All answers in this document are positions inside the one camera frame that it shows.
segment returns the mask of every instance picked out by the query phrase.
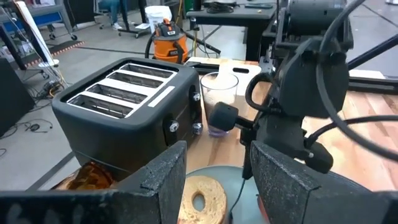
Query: black desk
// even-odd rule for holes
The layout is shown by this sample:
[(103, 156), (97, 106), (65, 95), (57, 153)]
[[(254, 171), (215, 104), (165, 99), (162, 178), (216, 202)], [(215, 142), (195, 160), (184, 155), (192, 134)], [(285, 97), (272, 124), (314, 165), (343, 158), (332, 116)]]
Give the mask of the black desk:
[(276, 12), (276, 4), (272, 9), (246, 9), (234, 8), (232, 13), (207, 13), (202, 11), (187, 12), (187, 17), (194, 17), (197, 24), (220, 25), (220, 26), (241, 26), (247, 27), (246, 60), (258, 61), (263, 31), (267, 28)]

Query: drinking glass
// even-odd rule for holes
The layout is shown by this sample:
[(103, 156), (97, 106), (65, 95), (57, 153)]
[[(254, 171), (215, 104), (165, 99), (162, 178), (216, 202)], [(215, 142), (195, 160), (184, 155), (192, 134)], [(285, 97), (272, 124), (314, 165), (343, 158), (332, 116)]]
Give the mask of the drinking glass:
[[(230, 73), (212, 72), (204, 75), (200, 79), (203, 104), (205, 107), (206, 121), (218, 102), (233, 105), (236, 100), (236, 91), (238, 89), (238, 78)], [(209, 135), (220, 138), (228, 134), (227, 131), (214, 128), (208, 125)]]

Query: white cutting board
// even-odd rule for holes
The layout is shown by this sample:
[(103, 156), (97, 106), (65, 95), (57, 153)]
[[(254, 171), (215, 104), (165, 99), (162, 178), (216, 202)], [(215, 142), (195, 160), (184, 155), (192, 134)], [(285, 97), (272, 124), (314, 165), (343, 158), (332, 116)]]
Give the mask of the white cutting board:
[(220, 68), (218, 71), (219, 75), (228, 74), (228, 73), (235, 75), (239, 80), (236, 94), (238, 96), (244, 96), (250, 80), (261, 72), (261, 68), (258, 67), (257, 65), (244, 65), (244, 64), (236, 64), (233, 62), (226, 62), (220, 64)]

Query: vacuum hose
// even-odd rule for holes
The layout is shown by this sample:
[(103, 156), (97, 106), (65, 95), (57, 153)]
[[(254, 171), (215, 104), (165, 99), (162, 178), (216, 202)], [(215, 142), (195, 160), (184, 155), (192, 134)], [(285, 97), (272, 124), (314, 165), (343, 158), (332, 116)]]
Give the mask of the vacuum hose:
[(145, 58), (149, 58), (149, 50), (150, 50), (150, 46), (152, 45), (153, 42), (153, 38), (155, 37), (156, 32), (153, 32), (147, 42), (147, 46), (145, 47)]

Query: white container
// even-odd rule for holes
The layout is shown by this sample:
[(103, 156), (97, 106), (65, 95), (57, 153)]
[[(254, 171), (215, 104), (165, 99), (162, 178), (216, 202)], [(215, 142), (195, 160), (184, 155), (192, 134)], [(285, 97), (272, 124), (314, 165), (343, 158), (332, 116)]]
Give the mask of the white container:
[(148, 6), (145, 8), (150, 25), (150, 31), (155, 32), (156, 24), (163, 22), (163, 19), (172, 20), (172, 12), (168, 6)]

